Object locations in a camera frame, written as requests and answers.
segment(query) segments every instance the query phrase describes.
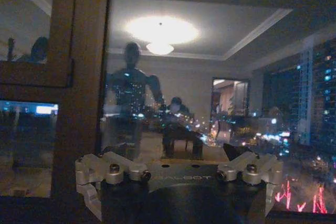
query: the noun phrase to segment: glass cabinet door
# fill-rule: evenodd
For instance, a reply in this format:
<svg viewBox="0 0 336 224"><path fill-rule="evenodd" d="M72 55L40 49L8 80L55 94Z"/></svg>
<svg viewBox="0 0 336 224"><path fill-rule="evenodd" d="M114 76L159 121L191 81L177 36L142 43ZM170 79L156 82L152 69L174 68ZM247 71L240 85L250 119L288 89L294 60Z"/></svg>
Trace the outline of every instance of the glass cabinet door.
<svg viewBox="0 0 336 224"><path fill-rule="evenodd" d="M1 0L0 83L65 86L74 0Z"/></svg>

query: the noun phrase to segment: reflected person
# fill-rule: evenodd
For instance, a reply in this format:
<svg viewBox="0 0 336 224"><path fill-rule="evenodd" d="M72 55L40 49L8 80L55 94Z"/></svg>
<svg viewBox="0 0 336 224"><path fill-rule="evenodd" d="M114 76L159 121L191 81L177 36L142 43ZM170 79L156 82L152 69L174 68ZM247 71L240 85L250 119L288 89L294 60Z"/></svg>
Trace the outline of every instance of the reflected person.
<svg viewBox="0 0 336 224"><path fill-rule="evenodd" d="M155 102L164 104L160 82L157 76L147 76L136 68L141 55L140 46L135 42L126 45L124 59L126 68L107 75L108 88L115 95L118 111L107 118L107 129L102 141L102 149L125 142L125 132L132 135L135 157L139 154L141 139L141 118L144 116L146 86L153 93Z"/></svg>
<svg viewBox="0 0 336 224"><path fill-rule="evenodd" d="M9 38L7 61L45 63L47 59L48 39L46 37L39 37L33 44L30 55L24 54L17 60L15 60L16 55L13 54L14 47L15 39Z"/></svg>

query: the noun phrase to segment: reflected ceiling light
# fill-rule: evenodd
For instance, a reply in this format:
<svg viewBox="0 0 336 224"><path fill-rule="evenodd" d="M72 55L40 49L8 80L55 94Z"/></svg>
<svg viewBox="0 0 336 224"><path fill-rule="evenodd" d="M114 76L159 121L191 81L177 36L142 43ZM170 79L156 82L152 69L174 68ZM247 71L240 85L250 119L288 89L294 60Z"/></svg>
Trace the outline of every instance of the reflected ceiling light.
<svg viewBox="0 0 336 224"><path fill-rule="evenodd" d="M173 46L163 43L150 43L146 47L149 52L155 55L167 55L174 50Z"/></svg>
<svg viewBox="0 0 336 224"><path fill-rule="evenodd" d="M170 16L134 19L127 23L126 31L136 39L162 44L186 43L198 35L197 29L192 24Z"/></svg>
<svg viewBox="0 0 336 224"><path fill-rule="evenodd" d="M224 82L225 80L214 80L214 86L216 86L217 84L220 84L222 82Z"/></svg>

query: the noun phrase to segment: window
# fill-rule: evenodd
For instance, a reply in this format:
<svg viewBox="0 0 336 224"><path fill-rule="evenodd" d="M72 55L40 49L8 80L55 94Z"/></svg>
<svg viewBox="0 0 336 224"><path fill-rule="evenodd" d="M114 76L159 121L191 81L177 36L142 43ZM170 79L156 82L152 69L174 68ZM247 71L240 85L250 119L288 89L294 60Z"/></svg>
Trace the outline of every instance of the window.
<svg viewBox="0 0 336 224"><path fill-rule="evenodd" d="M0 101L0 196L50 197L58 105Z"/></svg>
<svg viewBox="0 0 336 224"><path fill-rule="evenodd" d="M101 150L147 164L209 164L228 161L223 143L247 147L284 161L275 209L334 213L335 145L321 134L334 121L335 56L321 32L332 37L334 20L313 8L306 17L298 1L309 5L111 0ZM244 79L249 85L236 81ZM244 91L239 108L231 98L221 104L219 129L211 86L227 80Z"/></svg>

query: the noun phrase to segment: white wall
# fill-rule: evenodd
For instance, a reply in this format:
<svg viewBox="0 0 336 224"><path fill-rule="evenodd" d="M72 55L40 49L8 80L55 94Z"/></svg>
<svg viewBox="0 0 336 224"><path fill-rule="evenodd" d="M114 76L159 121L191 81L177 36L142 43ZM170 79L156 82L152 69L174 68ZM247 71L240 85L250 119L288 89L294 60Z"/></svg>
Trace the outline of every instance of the white wall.
<svg viewBox="0 0 336 224"><path fill-rule="evenodd" d="M121 55L108 56L108 73L123 67L125 63ZM137 68L147 75L158 76L167 104L173 97L181 97L183 103L195 113L195 118L201 120L203 117L204 121L210 118L213 77L248 78L247 72L225 68L221 61L142 56Z"/></svg>

